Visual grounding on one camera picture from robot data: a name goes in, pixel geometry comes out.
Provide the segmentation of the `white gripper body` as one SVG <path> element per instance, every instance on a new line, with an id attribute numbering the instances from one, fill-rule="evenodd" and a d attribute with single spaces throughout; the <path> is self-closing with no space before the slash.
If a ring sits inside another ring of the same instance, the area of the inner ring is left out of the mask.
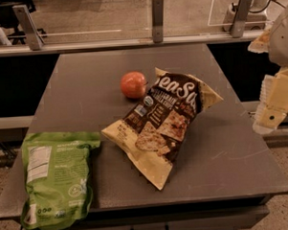
<path id="1" fill-rule="evenodd" d="M 288 67 L 288 5 L 273 23 L 268 47 L 269 60 Z"/>

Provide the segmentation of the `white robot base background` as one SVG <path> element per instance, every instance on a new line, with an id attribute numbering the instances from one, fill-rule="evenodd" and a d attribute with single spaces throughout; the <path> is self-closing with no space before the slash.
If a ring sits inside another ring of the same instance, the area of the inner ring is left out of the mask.
<path id="1" fill-rule="evenodd" d="M 242 21 L 247 30 L 263 30 L 267 22 L 267 8 L 271 0 L 238 0 L 232 3 L 226 12 L 223 20 L 224 30 L 229 32 L 234 22 L 238 7 L 242 6 Z"/>

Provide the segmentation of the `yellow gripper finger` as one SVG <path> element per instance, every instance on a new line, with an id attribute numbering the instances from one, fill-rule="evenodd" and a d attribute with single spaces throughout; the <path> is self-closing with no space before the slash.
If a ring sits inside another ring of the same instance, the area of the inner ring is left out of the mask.
<path id="1" fill-rule="evenodd" d="M 261 36 L 253 40 L 249 46 L 248 50 L 256 54 L 264 54 L 269 52 L 269 39 L 271 30 L 265 30 Z"/>
<path id="2" fill-rule="evenodd" d="M 274 76 L 266 74 L 255 111 L 254 132 L 265 135 L 276 130 L 288 115 L 288 67 Z"/>

